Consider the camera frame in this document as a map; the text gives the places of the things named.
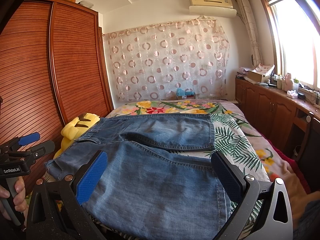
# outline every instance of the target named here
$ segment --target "window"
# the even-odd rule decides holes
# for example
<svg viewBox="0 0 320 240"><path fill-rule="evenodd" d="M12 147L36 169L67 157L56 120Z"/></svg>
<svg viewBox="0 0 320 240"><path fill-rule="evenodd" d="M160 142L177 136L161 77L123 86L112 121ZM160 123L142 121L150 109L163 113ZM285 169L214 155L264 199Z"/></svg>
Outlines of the window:
<svg viewBox="0 0 320 240"><path fill-rule="evenodd" d="M270 17L278 72L291 73L292 78L319 90L320 35L313 23L295 0L263 1Z"/></svg>

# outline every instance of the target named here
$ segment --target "storage box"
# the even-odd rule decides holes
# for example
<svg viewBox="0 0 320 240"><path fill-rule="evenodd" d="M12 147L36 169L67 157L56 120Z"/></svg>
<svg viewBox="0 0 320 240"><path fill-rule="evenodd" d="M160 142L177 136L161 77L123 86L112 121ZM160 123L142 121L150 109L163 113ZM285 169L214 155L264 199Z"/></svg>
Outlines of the storage box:
<svg viewBox="0 0 320 240"><path fill-rule="evenodd" d="M196 99L196 95L190 95L190 96L177 96L177 100L182 99Z"/></svg>
<svg viewBox="0 0 320 240"><path fill-rule="evenodd" d="M266 83L268 79L270 79L270 75L269 76L265 76L259 73L256 73L252 70L250 70L248 72L248 78L256 81L256 82L261 82L261 83Z"/></svg>

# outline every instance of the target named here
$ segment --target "jeans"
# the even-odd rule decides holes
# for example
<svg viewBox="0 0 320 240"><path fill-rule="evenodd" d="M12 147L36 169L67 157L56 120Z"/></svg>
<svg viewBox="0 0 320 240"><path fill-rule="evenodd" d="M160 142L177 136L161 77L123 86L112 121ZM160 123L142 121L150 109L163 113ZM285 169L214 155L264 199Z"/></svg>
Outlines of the jeans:
<svg viewBox="0 0 320 240"><path fill-rule="evenodd" d="M227 221L230 200L210 159L166 151L213 150L210 115L102 118L48 172L74 174L100 149L108 166L83 207L106 226L144 239L212 239Z"/></svg>

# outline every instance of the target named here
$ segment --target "circle pattern curtain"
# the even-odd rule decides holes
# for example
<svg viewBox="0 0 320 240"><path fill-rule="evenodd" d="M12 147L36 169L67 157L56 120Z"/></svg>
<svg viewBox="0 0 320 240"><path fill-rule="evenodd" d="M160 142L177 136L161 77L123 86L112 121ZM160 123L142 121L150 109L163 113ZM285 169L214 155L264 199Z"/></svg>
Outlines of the circle pattern curtain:
<svg viewBox="0 0 320 240"><path fill-rule="evenodd" d="M176 99L177 88L199 96L226 95L229 42L218 20L148 25L105 38L123 101Z"/></svg>

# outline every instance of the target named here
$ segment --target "blue gripper pad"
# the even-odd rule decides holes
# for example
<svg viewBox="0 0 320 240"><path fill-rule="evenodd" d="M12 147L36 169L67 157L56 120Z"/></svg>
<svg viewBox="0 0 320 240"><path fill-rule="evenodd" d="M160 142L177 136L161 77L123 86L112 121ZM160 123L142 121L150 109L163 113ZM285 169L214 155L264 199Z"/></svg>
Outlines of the blue gripper pad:
<svg viewBox="0 0 320 240"><path fill-rule="evenodd" d="M211 155L211 165L231 201L241 203L246 188L244 175L221 152Z"/></svg>
<svg viewBox="0 0 320 240"><path fill-rule="evenodd" d="M26 146L30 143L38 141L39 139L40 139L40 134L37 132L34 132L29 135L21 137L18 143L20 146Z"/></svg>
<svg viewBox="0 0 320 240"><path fill-rule="evenodd" d="M81 180L76 186L76 198L80 205L89 200L107 165L107 153L102 151L87 169L86 173L82 176Z"/></svg>

